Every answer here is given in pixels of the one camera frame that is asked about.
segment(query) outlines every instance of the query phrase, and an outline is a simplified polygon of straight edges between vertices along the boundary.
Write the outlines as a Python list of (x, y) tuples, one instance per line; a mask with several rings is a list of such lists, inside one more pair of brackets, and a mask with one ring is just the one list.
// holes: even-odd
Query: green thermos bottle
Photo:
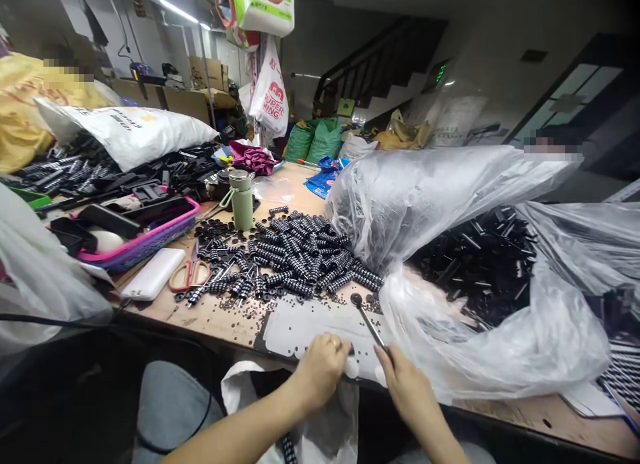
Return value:
[(253, 196), (251, 176), (248, 172), (234, 169), (229, 172), (229, 192), (220, 201), (220, 207), (233, 206), (233, 222), (238, 231), (248, 231), (253, 227)]

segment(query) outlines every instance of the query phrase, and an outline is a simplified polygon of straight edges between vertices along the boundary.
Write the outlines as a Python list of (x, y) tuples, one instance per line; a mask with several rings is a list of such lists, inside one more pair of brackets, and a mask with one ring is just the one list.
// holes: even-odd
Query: purple fabric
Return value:
[(271, 159), (266, 149), (240, 144), (237, 141), (229, 143), (233, 154), (233, 165), (242, 165), (246, 169), (255, 172), (256, 175), (269, 175), (273, 172), (273, 166), (278, 164)]

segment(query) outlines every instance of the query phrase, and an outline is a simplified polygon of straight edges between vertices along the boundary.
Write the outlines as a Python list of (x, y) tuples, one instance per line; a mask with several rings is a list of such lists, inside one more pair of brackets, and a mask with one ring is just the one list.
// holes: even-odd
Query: cardboard box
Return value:
[(114, 79), (111, 82), (113, 90), (120, 97), (126, 97), (140, 107), (152, 107), (154, 109), (167, 109), (167, 100), (162, 86), (144, 84), (147, 98), (142, 94), (138, 82), (133, 79)]
[(184, 114), (211, 125), (207, 97), (200, 91), (183, 91), (165, 87), (167, 106), (171, 112)]
[[(229, 68), (224, 66), (217, 59), (206, 59), (207, 73), (209, 74), (209, 85), (214, 89), (227, 92), (229, 90)], [(189, 65), (191, 66), (191, 80), (196, 89), (206, 89), (205, 65), (202, 58), (189, 56)]]

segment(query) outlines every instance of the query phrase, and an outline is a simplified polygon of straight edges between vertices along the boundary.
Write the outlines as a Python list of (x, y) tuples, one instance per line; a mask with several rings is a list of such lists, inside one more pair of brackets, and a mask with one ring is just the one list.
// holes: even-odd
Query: yellow sack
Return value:
[(382, 131), (376, 134), (375, 140), (380, 142), (380, 146), (378, 147), (380, 151), (398, 151), (408, 149), (411, 146), (410, 142), (402, 142), (396, 134), (388, 131)]
[(48, 67), (42, 60), (12, 53), (0, 59), (0, 172), (26, 166), (37, 152), (51, 146), (53, 136), (40, 127), (32, 96), (56, 104), (94, 109), (112, 105), (91, 82), (69, 67)]

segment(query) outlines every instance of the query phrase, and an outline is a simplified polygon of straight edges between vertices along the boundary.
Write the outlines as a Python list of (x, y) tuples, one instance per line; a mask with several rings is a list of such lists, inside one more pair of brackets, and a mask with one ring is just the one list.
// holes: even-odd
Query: blue plastic bag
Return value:
[(318, 161), (318, 165), (322, 170), (307, 179), (307, 182), (305, 182), (306, 188), (317, 196), (326, 199), (331, 186), (335, 182), (335, 178), (350, 162), (351, 160), (348, 157), (340, 159), (334, 159), (331, 156), (323, 157)]

